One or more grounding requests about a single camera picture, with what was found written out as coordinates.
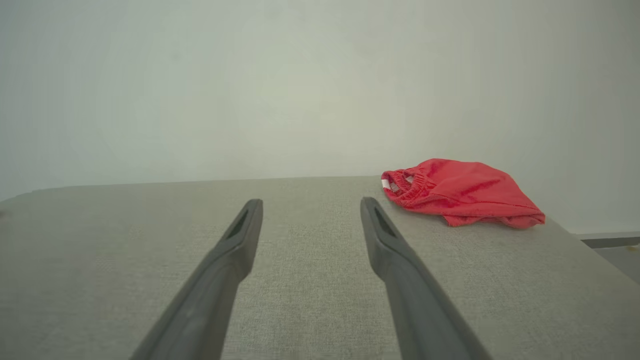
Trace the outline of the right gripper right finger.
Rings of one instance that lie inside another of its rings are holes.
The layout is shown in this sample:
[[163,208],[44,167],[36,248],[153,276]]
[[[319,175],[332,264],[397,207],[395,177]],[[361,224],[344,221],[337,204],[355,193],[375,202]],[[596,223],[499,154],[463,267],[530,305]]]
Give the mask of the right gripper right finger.
[[461,312],[377,199],[359,213],[370,266],[382,280],[404,360],[489,360]]

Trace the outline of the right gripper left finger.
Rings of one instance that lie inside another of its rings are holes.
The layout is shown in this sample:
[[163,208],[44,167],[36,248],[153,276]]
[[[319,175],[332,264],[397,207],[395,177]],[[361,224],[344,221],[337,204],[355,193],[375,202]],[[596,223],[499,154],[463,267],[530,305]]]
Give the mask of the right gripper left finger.
[[251,273],[263,201],[251,199],[131,355],[133,360],[219,360],[240,283]]

